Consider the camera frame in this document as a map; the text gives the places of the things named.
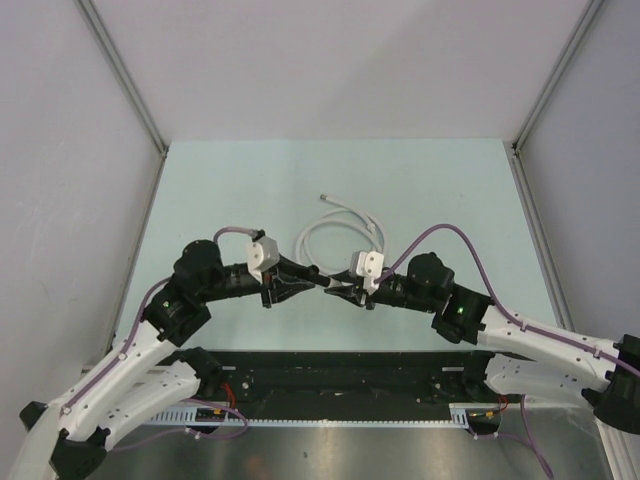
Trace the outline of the black T-shaped pipe fitting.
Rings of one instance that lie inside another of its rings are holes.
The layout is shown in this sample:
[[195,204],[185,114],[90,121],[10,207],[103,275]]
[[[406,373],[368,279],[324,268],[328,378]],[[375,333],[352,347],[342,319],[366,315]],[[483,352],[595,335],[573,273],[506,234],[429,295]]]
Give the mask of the black T-shaped pipe fitting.
[[310,265],[307,267],[307,276],[308,281],[317,286],[326,288],[330,284],[330,278],[321,274],[316,265]]

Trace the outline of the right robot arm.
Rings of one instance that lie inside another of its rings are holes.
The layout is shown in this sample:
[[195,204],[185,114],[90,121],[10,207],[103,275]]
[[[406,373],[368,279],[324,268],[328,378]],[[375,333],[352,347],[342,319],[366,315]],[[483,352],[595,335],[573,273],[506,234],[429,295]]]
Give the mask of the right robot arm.
[[457,284],[434,253],[413,257],[396,274],[383,268],[381,254],[358,252],[326,292],[361,308],[431,314],[432,329],[447,341],[493,353],[482,376],[495,393],[588,407],[610,427],[639,432],[639,340],[632,335],[614,341],[534,321]]

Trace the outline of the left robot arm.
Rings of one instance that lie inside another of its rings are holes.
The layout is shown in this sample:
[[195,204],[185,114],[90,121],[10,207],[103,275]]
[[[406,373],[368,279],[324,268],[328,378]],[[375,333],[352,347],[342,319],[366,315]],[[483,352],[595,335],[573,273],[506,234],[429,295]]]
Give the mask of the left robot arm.
[[145,294],[129,334],[66,392],[33,401],[20,413],[27,437],[12,479],[85,479],[133,429],[165,408],[192,398],[219,370],[205,351],[184,352],[162,377],[136,383],[182,347],[211,318],[209,303],[260,295],[270,307],[330,279],[278,251],[275,240],[249,230],[245,262],[226,266],[215,239],[188,244],[170,277]]

